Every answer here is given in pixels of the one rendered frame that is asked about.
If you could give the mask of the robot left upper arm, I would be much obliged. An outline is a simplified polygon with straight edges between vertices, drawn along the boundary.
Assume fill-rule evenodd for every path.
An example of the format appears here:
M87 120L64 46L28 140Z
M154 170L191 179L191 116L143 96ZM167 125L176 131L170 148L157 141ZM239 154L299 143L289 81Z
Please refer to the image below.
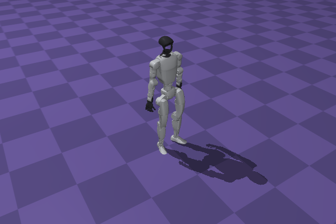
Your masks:
M181 74L183 72L183 68L181 67L183 56L177 51L175 51L174 53L177 55L177 74Z

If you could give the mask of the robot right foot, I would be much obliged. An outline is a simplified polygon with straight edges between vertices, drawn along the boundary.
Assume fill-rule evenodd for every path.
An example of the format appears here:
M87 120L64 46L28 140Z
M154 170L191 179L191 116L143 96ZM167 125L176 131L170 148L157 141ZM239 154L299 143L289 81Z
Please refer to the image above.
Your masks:
M161 147L160 147L160 146L159 146L159 142L158 142L158 143L157 143L157 146L158 146L158 148L159 148L159 151L160 151L162 154L167 154L167 151L166 151L165 147L162 146L162 144L161 144Z

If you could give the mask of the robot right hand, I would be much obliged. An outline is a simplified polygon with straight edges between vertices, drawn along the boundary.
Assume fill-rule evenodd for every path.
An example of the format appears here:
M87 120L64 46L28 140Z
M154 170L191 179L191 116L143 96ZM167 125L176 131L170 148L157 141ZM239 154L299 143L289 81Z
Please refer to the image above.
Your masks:
M148 110L149 112L153 112L153 111L152 111L152 108L153 108L154 110L156 110L156 109L154 108L154 106L153 106L152 103L153 103L153 98L152 98L151 102L147 100L147 104L146 104L145 109Z

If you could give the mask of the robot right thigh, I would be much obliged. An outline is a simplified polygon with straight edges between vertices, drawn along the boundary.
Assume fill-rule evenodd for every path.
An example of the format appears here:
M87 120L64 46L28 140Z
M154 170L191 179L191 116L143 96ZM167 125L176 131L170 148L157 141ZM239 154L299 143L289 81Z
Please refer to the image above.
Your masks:
M166 95L161 95L155 101L155 103L160 107L158 110L160 128L166 127L168 113L169 113L169 104L166 100Z

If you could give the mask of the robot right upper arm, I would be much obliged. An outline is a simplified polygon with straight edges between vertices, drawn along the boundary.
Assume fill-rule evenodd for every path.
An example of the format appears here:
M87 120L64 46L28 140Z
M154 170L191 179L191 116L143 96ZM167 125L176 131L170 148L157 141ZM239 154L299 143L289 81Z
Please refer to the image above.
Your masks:
M158 59L154 59L150 62L149 67L150 67L150 81L153 81L154 86L158 85L156 77L157 69L160 66L160 61Z

